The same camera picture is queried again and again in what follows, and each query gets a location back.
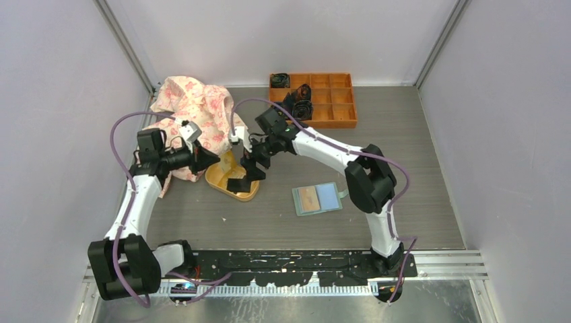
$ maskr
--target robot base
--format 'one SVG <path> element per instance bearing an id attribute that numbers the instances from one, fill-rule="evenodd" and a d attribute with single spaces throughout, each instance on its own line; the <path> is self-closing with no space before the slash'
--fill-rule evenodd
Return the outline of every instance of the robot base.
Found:
<path id="1" fill-rule="evenodd" d="M 381 276 L 394 276 L 401 268 L 401 263 L 403 262 L 405 256 L 405 247 L 401 242 L 397 251 L 388 257 L 383 257 L 377 254 L 371 248 L 372 262 L 375 268 L 378 270 Z"/>
<path id="2" fill-rule="evenodd" d="M 254 279 L 258 286 L 270 283 L 276 287 L 304 286 L 314 274 L 321 287 L 365 286 L 368 279 L 396 277 L 401 268 L 398 262 L 391 271 L 380 272 L 376 267 L 378 255 L 369 250 L 195 250 L 195 256 L 201 279 L 219 279 L 232 272 L 224 283 L 228 286 L 250 286 Z M 404 277 L 416 276 L 411 254 L 405 264 Z M 386 296 L 385 293 L 391 287 L 393 282 L 382 283 L 375 297 L 386 302 L 391 294 Z"/>
<path id="3" fill-rule="evenodd" d="M 184 262 L 182 263 L 182 265 L 172 269 L 172 271 L 187 277 L 191 276 L 191 274 L 195 272 L 195 268 L 197 266 L 197 259 L 193 253 L 191 245 L 186 240 L 175 240 L 171 242 L 166 242 L 164 244 L 160 244 L 159 247 L 168 246 L 171 244 L 180 244 L 182 246 L 182 253 L 184 256 Z"/>

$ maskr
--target grey wall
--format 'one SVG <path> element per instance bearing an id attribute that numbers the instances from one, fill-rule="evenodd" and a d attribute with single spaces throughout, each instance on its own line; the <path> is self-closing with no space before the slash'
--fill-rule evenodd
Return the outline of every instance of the grey wall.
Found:
<path id="1" fill-rule="evenodd" d="M 113 0 L 149 75 L 267 85 L 270 73 L 347 71 L 412 84 L 456 0 Z"/>
<path id="2" fill-rule="evenodd" d="M 571 3 L 472 1 L 422 100 L 505 322 L 568 322 Z"/>
<path id="3" fill-rule="evenodd" d="M 147 94 L 92 1 L 2 1 L 0 43 L 0 320 L 73 322 Z"/>

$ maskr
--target orange compartment organizer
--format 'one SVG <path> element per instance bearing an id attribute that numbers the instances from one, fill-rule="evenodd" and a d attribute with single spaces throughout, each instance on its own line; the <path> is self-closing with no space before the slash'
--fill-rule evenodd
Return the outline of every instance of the orange compartment organizer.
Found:
<path id="1" fill-rule="evenodd" d="M 281 102 L 286 94 L 308 84 L 311 87 L 313 115 L 304 120 L 316 129 L 355 128 L 357 111 L 349 73 L 290 73 L 290 87 L 269 89 L 269 99 Z"/>

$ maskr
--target towel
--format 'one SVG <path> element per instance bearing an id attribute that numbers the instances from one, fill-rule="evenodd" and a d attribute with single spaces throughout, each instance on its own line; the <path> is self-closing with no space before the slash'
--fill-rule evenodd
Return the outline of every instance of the towel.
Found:
<path id="1" fill-rule="evenodd" d="M 204 83 L 187 76 L 167 77 L 159 89 L 157 100 L 151 105 L 154 112 L 173 112 L 172 116 L 193 121 L 202 130 L 198 138 L 200 144 L 221 155 L 232 147 L 228 140 L 230 131 L 230 113 L 234 101 L 228 90 L 223 86 L 205 85 Z M 234 126 L 243 126 L 242 119 L 235 114 Z M 151 124 L 145 129 L 159 128 L 166 131 L 166 145 L 179 148 L 182 143 L 178 125 L 173 120 L 163 119 Z M 163 190 L 159 197 L 163 197 L 168 190 L 171 176 L 181 180 L 196 182 L 203 172 L 197 175 L 191 173 L 188 167 L 172 171 L 165 180 Z"/>

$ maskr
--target yellow bowl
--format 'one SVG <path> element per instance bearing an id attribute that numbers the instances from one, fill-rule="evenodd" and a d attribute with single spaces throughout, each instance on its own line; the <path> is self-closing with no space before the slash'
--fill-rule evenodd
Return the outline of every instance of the yellow bowl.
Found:
<path id="1" fill-rule="evenodd" d="M 232 196 L 239 201 L 248 202 L 254 198 L 256 193 L 258 193 L 258 189 L 260 188 L 259 180 L 252 182 L 250 185 L 250 192 L 248 193 L 233 193 L 229 190 L 226 190 L 229 178 L 243 178 L 244 176 L 246 176 L 246 170 L 242 166 L 238 165 L 238 163 L 236 163 L 236 158 L 234 158 L 232 151 L 228 151 L 222 154 L 220 156 L 220 161 L 208 167 L 205 174 L 206 182 L 208 185 L 224 194 Z"/>

